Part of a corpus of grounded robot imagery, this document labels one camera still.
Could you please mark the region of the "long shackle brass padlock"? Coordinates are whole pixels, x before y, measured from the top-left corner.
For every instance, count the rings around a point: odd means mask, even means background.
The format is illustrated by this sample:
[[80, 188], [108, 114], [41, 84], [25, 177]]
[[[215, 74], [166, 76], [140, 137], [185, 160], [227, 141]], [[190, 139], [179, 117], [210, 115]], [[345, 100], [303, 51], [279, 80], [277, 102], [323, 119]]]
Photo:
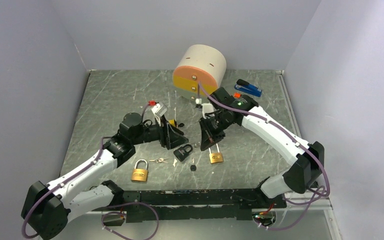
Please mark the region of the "long shackle brass padlock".
[[224, 161], [223, 154], [220, 151], [218, 144], [214, 145], [215, 151], [212, 150], [212, 147], [208, 149], [209, 152], [209, 161], [211, 164], [218, 164]]

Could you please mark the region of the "black head key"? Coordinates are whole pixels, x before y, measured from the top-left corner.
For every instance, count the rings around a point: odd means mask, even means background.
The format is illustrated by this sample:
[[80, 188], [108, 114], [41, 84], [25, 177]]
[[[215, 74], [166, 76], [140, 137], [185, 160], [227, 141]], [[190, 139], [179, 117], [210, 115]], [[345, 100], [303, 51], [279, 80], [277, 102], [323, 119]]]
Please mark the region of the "black head key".
[[191, 160], [190, 170], [192, 172], [197, 170], [197, 166], [195, 165], [195, 159], [194, 158], [192, 158], [192, 160]]

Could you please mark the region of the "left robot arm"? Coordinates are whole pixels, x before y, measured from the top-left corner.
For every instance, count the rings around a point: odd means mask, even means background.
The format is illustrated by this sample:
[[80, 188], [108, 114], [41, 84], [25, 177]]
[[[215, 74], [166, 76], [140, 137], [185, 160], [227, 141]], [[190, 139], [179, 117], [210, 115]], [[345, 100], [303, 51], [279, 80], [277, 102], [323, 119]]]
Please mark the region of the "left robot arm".
[[88, 211], [100, 207], [119, 209], [124, 191], [113, 181], [107, 180], [92, 190], [85, 188], [132, 158], [136, 145], [159, 142], [171, 150], [189, 141], [163, 114], [155, 114], [154, 119], [155, 122], [146, 124], [141, 114], [126, 114], [116, 134], [102, 137], [98, 151], [91, 158], [55, 180], [33, 183], [21, 210], [22, 236], [50, 240], [70, 221]]

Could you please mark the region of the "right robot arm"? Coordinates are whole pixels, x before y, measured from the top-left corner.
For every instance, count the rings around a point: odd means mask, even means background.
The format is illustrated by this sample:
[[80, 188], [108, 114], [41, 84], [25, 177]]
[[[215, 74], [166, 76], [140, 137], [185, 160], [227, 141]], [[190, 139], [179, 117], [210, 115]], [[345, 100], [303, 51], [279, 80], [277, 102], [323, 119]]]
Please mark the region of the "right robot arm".
[[310, 143], [287, 130], [274, 120], [252, 97], [234, 97], [223, 87], [208, 97], [209, 103], [201, 105], [202, 151], [218, 144], [226, 136], [225, 130], [237, 124], [256, 134], [272, 146], [286, 160], [288, 169], [269, 177], [259, 185], [255, 202], [262, 208], [268, 207], [275, 197], [295, 192], [303, 194], [317, 178], [325, 174], [324, 146], [315, 141]]

